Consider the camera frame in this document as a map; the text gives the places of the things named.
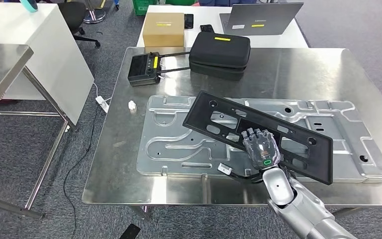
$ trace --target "green crate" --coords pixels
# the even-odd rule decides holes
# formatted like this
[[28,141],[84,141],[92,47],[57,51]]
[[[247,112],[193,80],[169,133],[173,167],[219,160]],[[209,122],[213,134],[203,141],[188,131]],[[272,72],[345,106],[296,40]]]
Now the green crate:
[[135,15],[143,16],[147,13],[149,5],[155,5],[157,0],[132,0],[134,4]]
[[166,4],[191,6],[195,3],[195,0],[166,0]]

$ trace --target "black carrying case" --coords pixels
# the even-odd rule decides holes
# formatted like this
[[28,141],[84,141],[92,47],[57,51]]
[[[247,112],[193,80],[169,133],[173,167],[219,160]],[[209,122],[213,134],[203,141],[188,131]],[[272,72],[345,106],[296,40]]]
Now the black carrying case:
[[222,79],[240,80],[250,49],[247,37],[200,32],[190,51],[190,69]]

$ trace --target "gray laptop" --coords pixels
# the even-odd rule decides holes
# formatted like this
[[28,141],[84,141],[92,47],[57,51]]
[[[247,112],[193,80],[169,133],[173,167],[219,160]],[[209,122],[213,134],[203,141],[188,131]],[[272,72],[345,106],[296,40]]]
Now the gray laptop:
[[228,35],[280,35],[301,9],[302,2],[235,4],[221,13],[223,33]]

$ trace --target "cardboard box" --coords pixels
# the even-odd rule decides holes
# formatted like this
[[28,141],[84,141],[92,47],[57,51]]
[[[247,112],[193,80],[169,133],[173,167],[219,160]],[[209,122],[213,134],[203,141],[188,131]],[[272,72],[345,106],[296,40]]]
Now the cardboard box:
[[143,28],[144,46],[184,46],[184,14],[146,14]]

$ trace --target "black license plate bracket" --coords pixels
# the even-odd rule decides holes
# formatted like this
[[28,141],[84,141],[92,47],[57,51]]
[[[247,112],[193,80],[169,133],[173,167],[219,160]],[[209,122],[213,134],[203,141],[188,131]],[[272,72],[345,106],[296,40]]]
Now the black license plate bracket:
[[[229,128],[212,121],[211,116],[214,111],[236,118],[236,127]],[[218,128],[219,131],[207,130],[208,125]],[[283,155],[281,166],[327,185],[333,182],[333,140],[286,120],[201,91],[183,126],[243,151],[246,149],[242,143],[241,132],[250,127],[267,129],[273,133],[279,151]],[[227,136],[230,134],[238,135],[239,140],[229,139]],[[305,145],[306,157],[283,149],[281,144],[283,138]]]

